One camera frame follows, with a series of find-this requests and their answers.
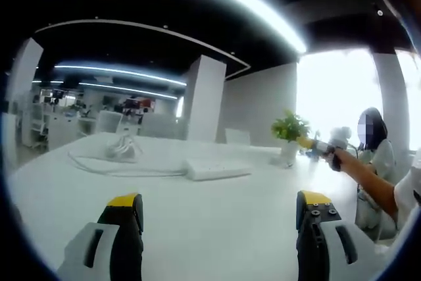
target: window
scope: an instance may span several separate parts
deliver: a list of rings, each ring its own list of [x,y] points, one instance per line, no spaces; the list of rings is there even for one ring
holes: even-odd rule
[[[421,147],[421,60],[417,54],[408,51],[396,51],[396,55],[407,87],[409,149],[416,151]]]
[[[360,144],[357,126],[363,110],[383,113],[376,65],[369,50],[350,49],[306,55],[297,66],[297,114],[312,133],[328,141],[332,128],[348,126],[349,142]]]

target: white flower pot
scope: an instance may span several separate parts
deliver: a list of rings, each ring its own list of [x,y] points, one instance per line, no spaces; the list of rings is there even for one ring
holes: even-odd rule
[[[296,141],[285,140],[281,146],[281,160],[286,167],[294,165],[299,145]]]

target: green plant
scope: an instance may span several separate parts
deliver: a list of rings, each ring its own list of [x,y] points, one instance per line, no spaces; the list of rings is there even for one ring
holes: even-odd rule
[[[308,136],[310,132],[309,122],[303,120],[290,110],[285,110],[285,118],[276,119],[271,126],[272,134],[276,138],[295,141],[299,136]]]

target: black hair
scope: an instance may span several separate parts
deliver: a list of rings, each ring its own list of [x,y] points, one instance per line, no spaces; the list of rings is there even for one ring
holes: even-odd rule
[[[368,116],[370,118],[369,125],[372,124],[373,130],[366,133],[365,143],[361,144],[359,148],[364,150],[375,151],[379,147],[380,143],[387,138],[387,127],[383,121],[382,115],[379,110],[376,108],[368,108],[360,116],[362,120],[363,116]]]

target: office desk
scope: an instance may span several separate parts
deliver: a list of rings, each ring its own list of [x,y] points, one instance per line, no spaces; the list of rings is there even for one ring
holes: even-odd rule
[[[9,178],[25,231],[52,269],[62,263],[67,243],[97,221],[108,201],[131,192],[143,196],[144,280],[296,280],[295,204],[301,189],[328,194],[342,218],[355,219],[357,185],[350,177],[306,157],[298,157],[291,169],[268,164],[279,149],[134,138],[146,167],[180,168],[186,157],[242,159],[252,166],[248,176],[205,182],[101,176],[70,163],[69,151],[94,153],[115,137],[82,138]]]

